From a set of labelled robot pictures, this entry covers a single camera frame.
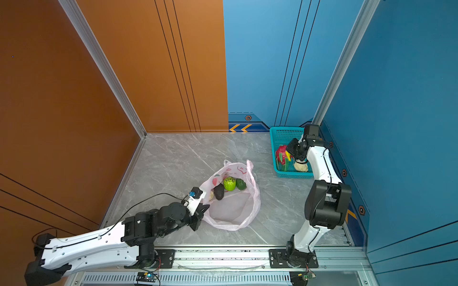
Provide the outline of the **teal plastic mesh basket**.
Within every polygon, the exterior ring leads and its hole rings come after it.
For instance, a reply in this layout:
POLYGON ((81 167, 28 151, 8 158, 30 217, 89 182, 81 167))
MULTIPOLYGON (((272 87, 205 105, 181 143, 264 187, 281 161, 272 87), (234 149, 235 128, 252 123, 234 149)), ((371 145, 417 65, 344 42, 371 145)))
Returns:
POLYGON ((292 155, 287 155, 286 147, 293 139, 299 139, 304 133, 301 127, 272 127, 270 139, 273 156, 273 168, 279 178, 313 179, 312 169, 307 163, 306 172, 298 172, 293 164, 292 155))

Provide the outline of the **aluminium front rail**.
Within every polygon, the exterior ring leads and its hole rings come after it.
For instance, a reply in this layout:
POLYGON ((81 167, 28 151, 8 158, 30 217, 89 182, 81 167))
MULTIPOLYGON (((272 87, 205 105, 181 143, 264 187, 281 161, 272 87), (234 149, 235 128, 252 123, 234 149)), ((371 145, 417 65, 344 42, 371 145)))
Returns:
POLYGON ((73 274, 68 286, 139 286, 138 272, 158 274, 161 286, 291 286, 290 272, 314 272, 308 286, 376 286, 369 260, 361 247, 318 246, 319 267, 273 269, 269 249, 273 245, 173 247, 171 269, 125 269, 121 266, 73 274))

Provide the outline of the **red dragon fruit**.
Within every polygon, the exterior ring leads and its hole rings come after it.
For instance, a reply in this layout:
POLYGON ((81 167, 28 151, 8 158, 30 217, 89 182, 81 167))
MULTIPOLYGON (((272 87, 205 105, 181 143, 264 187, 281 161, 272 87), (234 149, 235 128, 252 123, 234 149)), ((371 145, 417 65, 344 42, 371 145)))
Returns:
POLYGON ((281 145, 275 153, 275 162, 278 171, 287 172, 292 163, 289 162, 285 156, 285 151, 287 151, 287 145, 281 145))

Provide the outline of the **beige round fruit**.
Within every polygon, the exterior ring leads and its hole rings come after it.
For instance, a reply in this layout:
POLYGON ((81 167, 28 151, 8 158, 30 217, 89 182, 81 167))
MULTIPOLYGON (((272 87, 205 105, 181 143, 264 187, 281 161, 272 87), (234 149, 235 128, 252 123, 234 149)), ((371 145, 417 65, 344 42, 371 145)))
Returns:
POLYGON ((305 163, 305 162, 295 162, 293 164, 293 167, 294 169, 297 171, 297 172, 304 172, 304 173, 307 173, 309 168, 308 168, 308 164, 305 163))

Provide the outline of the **green apple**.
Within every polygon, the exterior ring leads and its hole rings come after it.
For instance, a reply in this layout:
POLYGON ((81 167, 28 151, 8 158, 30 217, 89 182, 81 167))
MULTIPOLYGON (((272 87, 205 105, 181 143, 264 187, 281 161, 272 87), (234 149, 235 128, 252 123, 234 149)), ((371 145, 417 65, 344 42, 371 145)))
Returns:
POLYGON ((226 191, 234 191, 237 187, 237 181, 233 177, 227 177, 223 181, 223 186, 226 191))

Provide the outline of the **right aluminium corner post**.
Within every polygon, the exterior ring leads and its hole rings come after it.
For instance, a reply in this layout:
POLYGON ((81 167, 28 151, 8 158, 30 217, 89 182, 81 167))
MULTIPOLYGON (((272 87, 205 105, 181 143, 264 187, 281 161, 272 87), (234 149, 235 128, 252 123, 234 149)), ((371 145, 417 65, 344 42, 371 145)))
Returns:
POLYGON ((352 59, 357 51, 361 40, 363 39, 367 28, 372 21, 372 18, 379 6, 380 0, 365 0, 360 8, 360 11, 355 19, 353 27, 349 33, 347 41, 343 47, 335 70, 332 73, 327 88, 318 105, 316 113, 312 120, 312 125, 320 126, 324 117, 336 95, 336 92, 347 72, 347 69, 352 62, 352 59))

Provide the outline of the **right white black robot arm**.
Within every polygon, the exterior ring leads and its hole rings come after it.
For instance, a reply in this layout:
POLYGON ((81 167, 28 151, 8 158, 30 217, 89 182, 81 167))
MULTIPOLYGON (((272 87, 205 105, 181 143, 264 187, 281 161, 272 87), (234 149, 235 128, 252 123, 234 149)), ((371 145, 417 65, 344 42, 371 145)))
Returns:
POLYGON ((294 138, 286 151, 297 163, 310 164, 314 176, 304 205, 305 222, 287 242, 286 261, 292 268, 317 268, 314 248, 324 234, 343 225, 352 190, 339 178, 319 137, 294 138))

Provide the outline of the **pink plastic bag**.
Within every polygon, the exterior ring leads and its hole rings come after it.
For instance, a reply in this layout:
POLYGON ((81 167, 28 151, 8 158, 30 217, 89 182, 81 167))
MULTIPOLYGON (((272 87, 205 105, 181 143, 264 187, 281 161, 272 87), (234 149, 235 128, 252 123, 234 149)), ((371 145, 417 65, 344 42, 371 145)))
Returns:
POLYGON ((220 170, 201 184, 200 189, 206 193, 202 203, 209 205, 203 221, 216 229, 226 231, 238 231, 250 225, 261 208, 261 192, 253 168, 250 160, 245 163, 231 163, 226 160, 220 170), (246 188, 225 190, 224 197, 217 200, 214 189, 229 177, 241 179, 246 188))

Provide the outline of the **right small circuit board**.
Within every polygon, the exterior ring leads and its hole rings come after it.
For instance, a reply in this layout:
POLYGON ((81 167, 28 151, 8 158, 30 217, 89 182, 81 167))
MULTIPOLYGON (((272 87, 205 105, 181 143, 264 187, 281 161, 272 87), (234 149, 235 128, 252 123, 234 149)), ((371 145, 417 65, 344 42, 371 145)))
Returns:
POLYGON ((307 286, 310 280, 316 278, 314 272, 290 272, 289 276, 292 286, 307 286))

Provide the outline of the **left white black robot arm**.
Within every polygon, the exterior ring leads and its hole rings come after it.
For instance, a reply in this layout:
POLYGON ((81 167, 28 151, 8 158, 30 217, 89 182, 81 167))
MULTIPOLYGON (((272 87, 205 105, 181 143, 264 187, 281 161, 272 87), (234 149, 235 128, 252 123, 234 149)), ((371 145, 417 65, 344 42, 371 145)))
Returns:
POLYGON ((26 284, 47 286, 92 268, 153 266, 156 239, 185 226, 196 231, 208 209, 209 205, 189 199, 140 212, 106 229, 74 237, 40 234, 34 242, 35 259, 26 268, 26 284))

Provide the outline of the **yellow mango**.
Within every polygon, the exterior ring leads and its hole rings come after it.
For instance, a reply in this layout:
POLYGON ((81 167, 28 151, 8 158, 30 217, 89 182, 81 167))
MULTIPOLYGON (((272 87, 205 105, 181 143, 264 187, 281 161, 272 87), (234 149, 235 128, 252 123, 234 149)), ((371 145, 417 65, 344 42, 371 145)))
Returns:
POLYGON ((287 160, 288 160, 289 162, 292 161, 292 156, 291 156, 291 154, 290 154, 288 151, 285 151, 285 156, 286 156, 286 158, 287 158, 287 160))

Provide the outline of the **left green circuit board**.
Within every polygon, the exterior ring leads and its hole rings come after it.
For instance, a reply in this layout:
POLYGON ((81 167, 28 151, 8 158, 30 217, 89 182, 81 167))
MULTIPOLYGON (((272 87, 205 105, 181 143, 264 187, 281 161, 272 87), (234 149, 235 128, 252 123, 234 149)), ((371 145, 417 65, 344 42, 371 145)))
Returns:
POLYGON ((153 272, 138 272, 135 284, 140 286, 161 286, 158 274, 153 272))

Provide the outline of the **aluminium corner post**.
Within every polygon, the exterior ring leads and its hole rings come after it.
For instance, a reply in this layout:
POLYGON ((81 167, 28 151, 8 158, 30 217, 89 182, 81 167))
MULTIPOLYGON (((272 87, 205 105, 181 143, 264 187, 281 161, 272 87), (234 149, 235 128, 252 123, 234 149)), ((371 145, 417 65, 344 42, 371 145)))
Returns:
POLYGON ((352 59, 357 51, 361 40, 363 39, 367 28, 372 21, 372 18, 379 6, 380 0, 365 0, 360 8, 360 11, 355 19, 353 27, 349 33, 347 41, 343 47, 335 70, 332 73, 327 88, 318 105, 316 113, 312 120, 312 125, 320 126, 324 117, 336 95, 336 92, 347 72, 347 69, 352 62, 352 59))
POLYGON ((74 0, 59 0, 58 2, 110 87, 112 93, 118 100, 118 103, 122 107, 127 118, 130 120, 138 136, 141 139, 144 139, 147 136, 147 131, 79 5, 74 0))

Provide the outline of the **dark green avocado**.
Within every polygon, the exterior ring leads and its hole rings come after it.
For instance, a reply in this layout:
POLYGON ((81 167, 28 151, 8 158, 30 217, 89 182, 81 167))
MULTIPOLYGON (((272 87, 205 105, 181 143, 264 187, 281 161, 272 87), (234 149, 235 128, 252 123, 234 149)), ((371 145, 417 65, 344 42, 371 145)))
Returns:
POLYGON ((247 188, 244 180, 237 178, 236 179, 236 188, 240 191, 243 191, 247 188))

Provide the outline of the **left aluminium corner post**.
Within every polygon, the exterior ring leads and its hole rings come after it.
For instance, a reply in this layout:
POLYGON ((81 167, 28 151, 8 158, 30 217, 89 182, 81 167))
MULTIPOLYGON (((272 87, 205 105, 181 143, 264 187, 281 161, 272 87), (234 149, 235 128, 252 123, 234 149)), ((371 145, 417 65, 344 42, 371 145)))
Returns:
POLYGON ((118 100, 118 103, 122 107, 127 118, 130 120, 138 136, 141 139, 144 139, 147 136, 147 131, 79 5, 74 0, 59 0, 58 2, 110 87, 112 93, 118 100))

